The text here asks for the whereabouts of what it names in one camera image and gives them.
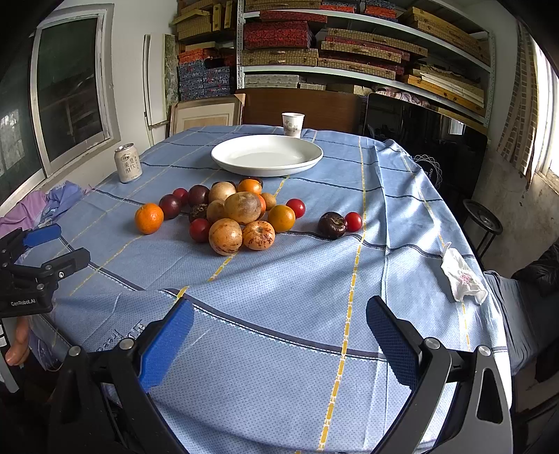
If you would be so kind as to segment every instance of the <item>bolt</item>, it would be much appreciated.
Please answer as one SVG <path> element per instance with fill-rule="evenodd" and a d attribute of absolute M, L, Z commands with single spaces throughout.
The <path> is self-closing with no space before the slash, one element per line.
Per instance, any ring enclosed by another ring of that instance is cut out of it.
<path fill-rule="evenodd" d="M 431 350 L 437 350 L 438 348 L 440 348 L 440 342 L 434 337 L 428 337 L 427 339 L 425 339 L 425 345 Z"/>
<path fill-rule="evenodd" d="M 489 347 L 486 347 L 485 345 L 480 345 L 478 347 L 478 350 L 480 351 L 480 353 L 483 356 L 490 356 L 491 355 L 491 349 Z"/>
<path fill-rule="evenodd" d="M 133 346 L 134 346 L 134 339 L 130 339 L 129 337 L 119 342 L 119 347 L 122 350 L 130 350 Z"/>
<path fill-rule="evenodd" d="M 78 346 L 78 345 L 74 345 L 73 347 L 70 347 L 70 350 L 68 350 L 68 354 L 70 356 L 77 356 L 81 353 L 82 349 Z"/>

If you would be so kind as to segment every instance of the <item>human hand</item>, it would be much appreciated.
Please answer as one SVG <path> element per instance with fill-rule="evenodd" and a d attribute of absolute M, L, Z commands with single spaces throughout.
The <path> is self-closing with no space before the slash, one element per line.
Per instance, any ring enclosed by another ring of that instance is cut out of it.
<path fill-rule="evenodd" d="M 16 321 L 16 337 L 6 353 L 9 366 L 23 364 L 29 356 L 29 318 L 18 317 Z"/>

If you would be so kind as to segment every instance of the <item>paper cup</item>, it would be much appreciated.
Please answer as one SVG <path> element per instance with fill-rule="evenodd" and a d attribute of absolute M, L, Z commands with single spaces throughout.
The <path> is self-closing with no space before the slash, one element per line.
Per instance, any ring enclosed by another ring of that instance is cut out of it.
<path fill-rule="evenodd" d="M 284 112 L 281 116 L 283 118 L 283 135 L 300 138 L 305 115 L 302 113 Z"/>

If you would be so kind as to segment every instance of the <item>black stool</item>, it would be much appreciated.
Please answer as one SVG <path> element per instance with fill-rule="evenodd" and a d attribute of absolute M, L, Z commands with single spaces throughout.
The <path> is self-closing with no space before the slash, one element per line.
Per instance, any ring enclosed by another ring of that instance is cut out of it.
<path fill-rule="evenodd" d="M 495 216 L 482 204 L 479 204 L 474 200 L 470 200 L 469 198 L 464 199 L 462 203 L 464 204 L 464 208 L 468 212 L 469 217 L 471 217 L 477 225 L 485 230 L 485 235 L 481 240 L 480 245 L 476 249 L 476 252 L 481 258 L 483 257 L 495 237 L 503 233 L 503 225 L 501 224 L 499 219 L 497 219 L 497 216 Z M 489 239 L 483 252 L 480 252 L 481 246 L 483 245 L 489 234 L 491 234 L 491 238 Z"/>

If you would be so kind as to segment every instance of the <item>checkered curtain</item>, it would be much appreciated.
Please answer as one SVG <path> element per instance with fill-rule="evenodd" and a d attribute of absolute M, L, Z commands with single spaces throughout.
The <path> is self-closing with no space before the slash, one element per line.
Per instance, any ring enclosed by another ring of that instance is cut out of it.
<path fill-rule="evenodd" d="M 536 56 L 528 30 L 518 23 L 517 70 L 498 152 L 530 180 L 538 122 Z"/>

